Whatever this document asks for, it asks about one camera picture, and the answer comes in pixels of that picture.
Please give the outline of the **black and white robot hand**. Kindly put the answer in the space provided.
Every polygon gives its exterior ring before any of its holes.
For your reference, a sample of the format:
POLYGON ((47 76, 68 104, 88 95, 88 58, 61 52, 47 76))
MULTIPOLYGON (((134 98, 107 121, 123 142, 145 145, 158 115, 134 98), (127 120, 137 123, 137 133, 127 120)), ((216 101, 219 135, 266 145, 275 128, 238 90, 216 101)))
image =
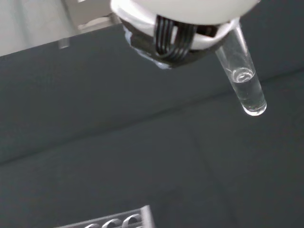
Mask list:
POLYGON ((217 49, 257 0, 112 0, 125 39, 161 69, 189 64, 217 49))

